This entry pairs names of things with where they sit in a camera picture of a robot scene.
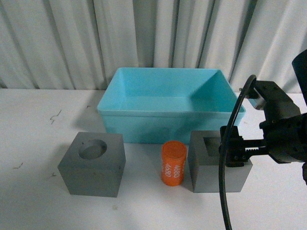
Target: black wire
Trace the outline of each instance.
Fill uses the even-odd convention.
[[[221,200],[221,207],[222,207],[222,213],[224,218],[224,224],[226,230],[231,230],[231,223],[230,223],[230,217],[228,212],[228,205],[227,205],[227,198],[226,198],[226,189],[225,189],[225,164],[226,164],[226,154],[227,154],[227,148],[229,144],[229,139],[231,135],[232,128],[234,126],[236,117],[239,113],[239,110],[241,108],[242,102],[244,98],[246,97],[248,90],[250,89],[251,85],[256,81],[256,76],[251,75],[248,80],[246,81],[243,89],[241,90],[241,93],[236,101],[236,104],[234,106],[234,109],[230,115],[225,134],[222,140],[222,147],[220,152],[220,161],[219,161],[219,190],[220,190],[220,200]]]

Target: orange cylinder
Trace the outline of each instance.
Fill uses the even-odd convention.
[[[177,186],[181,184],[186,157],[187,147],[180,141],[168,141],[162,146],[161,179],[166,185]]]

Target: gray cube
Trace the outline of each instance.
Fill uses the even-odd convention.
[[[219,192],[219,131],[192,131],[188,162],[195,193]],[[244,167],[225,167],[226,192],[241,192],[253,164],[250,160]]]
[[[117,197],[125,163],[121,134],[79,132],[58,169],[72,195]]]

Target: black mark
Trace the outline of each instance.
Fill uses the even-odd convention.
[[[13,169],[20,169],[20,167],[23,165],[24,163],[22,162],[21,165],[19,165],[18,167],[14,167]]]
[[[59,114],[60,114],[61,112],[62,112],[62,110],[60,110],[59,113],[58,113],[57,115],[54,115],[54,116],[52,116],[52,117],[50,118],[50,121],[52,121],[51,124],[53,124],[53,122],[54,122],[54,119],[53,119],[53,118],[56,117],[56,116],[59,116]]]

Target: plastic bin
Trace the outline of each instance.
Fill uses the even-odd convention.
[[[193,130],[227,125],[236,99],[218,69],[119,68],[97,109],[124,142],[188,144]]]

